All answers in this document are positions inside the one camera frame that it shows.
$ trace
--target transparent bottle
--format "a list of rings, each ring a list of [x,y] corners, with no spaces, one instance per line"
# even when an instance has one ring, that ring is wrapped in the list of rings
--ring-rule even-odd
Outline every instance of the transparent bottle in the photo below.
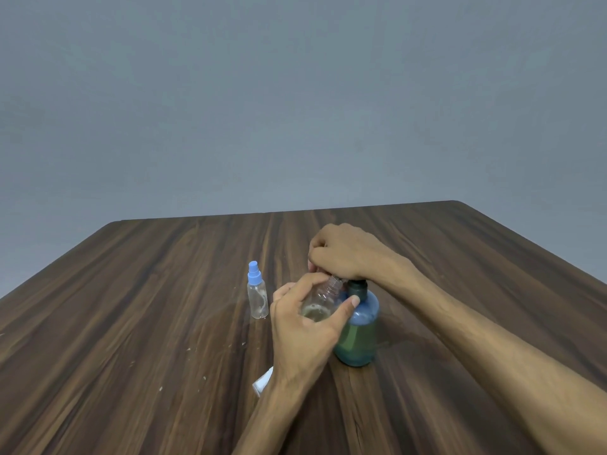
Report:
[[[347,293],[341,294],[342,303],[352,295],[358,295],[360,303],[339,337],[333,351],[338,359],[351,367],[362,367],[375,357],[377,349],[376,323],[379,314],[379,301],[373,292],[367,289],[365,280],[348,281]]]
[[[256,261],[253,260],[249,263],[249,274],[247,276],[249,279],[247,293],[251,306],[251,316],[255,319],[265,318],[268,315],[268,293],[262,279],[262,272],[259,271]]]
[[[312,291],[311,295],[302,303],[300,314],[315,323],[327,319],[335,312],[339,292],[344,282],[331,276],[329,281],[319,285]]]

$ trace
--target blue and green pump bottle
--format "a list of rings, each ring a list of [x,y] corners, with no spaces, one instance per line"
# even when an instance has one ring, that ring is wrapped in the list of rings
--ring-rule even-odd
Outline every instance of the blue and green pump bottle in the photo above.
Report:
[[[377,349],[375,324],[379,313],[379,301],[375,294],[367,289],[365,280],[348,281],[347,292],[341,293],[339,303],[343,303],[352,295],[358,295],[360,303],[345,325],[333,352],[344,364],[362,367],[375,357]]]

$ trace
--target wood grain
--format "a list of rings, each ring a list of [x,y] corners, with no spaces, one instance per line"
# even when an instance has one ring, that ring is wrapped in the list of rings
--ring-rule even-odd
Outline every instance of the wood grain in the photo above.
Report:
[[[465,204],[128,220],[0,300],[0,455],[229,454],[272,365],[247,263],[271,293],[310,238],[349,222],[469,306],[607,390],[607,287]],[[284,454],[533,454],[538,448],[397,301],[380,349],[331,359]]]

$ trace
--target gray wall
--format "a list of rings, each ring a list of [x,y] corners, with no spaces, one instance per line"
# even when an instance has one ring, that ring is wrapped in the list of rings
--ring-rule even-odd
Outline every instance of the gray wall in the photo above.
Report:
[[[105,223],[460,199],[607,281],[607,0],[1,0],[0,295]]]

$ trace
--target blue spray nozzle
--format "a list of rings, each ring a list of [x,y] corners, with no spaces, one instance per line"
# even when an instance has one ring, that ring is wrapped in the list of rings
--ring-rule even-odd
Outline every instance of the blue spray nozzle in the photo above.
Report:
[[[262,282],[262,272],[259,271],[259,267],[255,260],[249,262],[249,274],[247,277],[249,278],[249,284],[252,286],[256,286]]]

